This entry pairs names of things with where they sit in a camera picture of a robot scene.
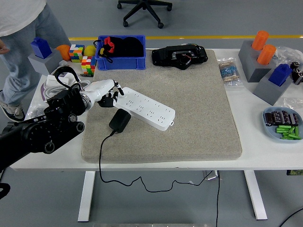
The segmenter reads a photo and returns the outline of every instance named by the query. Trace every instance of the sneaker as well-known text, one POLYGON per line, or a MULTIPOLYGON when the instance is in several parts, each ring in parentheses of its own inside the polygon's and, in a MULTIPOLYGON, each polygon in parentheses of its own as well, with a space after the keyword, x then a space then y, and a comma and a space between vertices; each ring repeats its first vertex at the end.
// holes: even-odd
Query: sneaker
POLYGON ((0 101, 0 106, 4 114, 13 122, 22 122, 25 119, 25 114, 20 105, 11 106, 0 101))

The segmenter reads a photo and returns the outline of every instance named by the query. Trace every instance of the rubik's cube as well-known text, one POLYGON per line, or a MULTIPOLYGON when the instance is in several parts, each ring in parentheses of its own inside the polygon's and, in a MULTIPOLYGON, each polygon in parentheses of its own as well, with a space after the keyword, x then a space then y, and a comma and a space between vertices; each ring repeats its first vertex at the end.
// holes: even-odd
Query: rubik's cube
POLYGON ((81 63, 83 59, 85 46, 84 45, 71 45, 69 54, 71 57, 71 61, 75 63, 81 63))
POLYGON ((94 75, 96 67, 96 59, 94 56, 84 56, 81 63, 81 68, 84 74, 94 75))

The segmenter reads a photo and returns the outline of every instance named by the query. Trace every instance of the chair base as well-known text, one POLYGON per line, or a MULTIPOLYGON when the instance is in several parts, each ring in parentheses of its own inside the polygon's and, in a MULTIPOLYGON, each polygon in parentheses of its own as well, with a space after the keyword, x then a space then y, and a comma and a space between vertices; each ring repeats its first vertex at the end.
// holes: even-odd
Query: chair base
POLYGON ((117 8, 122 9, 121 3, 124 4, 135 4, 136 6, 123 18, 123 26, 127 27, 128 22, 126 21, 129 17, 131 17, 135 12, 139 9, 147 9, 150 14, 157 20, 158 28, 163 28, 164 24, 161 22, 158 15, 155 13, 151 6, 166 6, 167 11, 171 11, 172 3, 164 2, 164 1, 157 1, 157 0, 119 0, 117 8))

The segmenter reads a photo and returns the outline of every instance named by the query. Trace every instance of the plate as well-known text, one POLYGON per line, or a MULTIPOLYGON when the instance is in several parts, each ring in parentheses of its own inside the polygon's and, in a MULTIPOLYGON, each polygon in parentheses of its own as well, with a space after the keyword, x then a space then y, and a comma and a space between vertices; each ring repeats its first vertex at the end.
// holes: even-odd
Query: plate
POLYGON ((303 136, 303 121, 302 121, 302 118, 301 116, 295 111, 295 110, 292 110, 290 108, 286 108, 286 107, 269 107, 269 108, 266 108, 263 113, 262 113, 262 118, 263 118, 263 125, 264 125, 264 128, 265 128, 265 131, 267 132, 267 134, 275 139, 275 140, 278 140, 278 141, 281 141, 281 142, 286 142, 286 143, 296 143, 296 142, 299 142, 301 140, 283 140, 281 139, 281 134, 280 133, 276 133, 276 128, 277 126, 266 126, 266 120, 265 120, 265 113, 271 113, 273 111, 287 111, 289 114, 296 114, 297 117, 298 117, 298 122, 299 122, 299 136, 302 137, 303 136))

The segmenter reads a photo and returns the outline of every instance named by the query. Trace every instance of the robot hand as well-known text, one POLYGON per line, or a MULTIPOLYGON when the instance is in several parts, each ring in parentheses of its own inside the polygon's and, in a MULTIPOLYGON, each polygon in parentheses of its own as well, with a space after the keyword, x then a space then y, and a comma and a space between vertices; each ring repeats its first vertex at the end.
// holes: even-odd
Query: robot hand
POLYGON ((85 111, 90 110, 95 102, 98 102, 101 107, 114 107, 118 100, 118 92, 113 92, 114 87, 121 95, 124 95, 119 83, 113 79, 100 80, 88 85, 80 92, 86 106, 85 111))

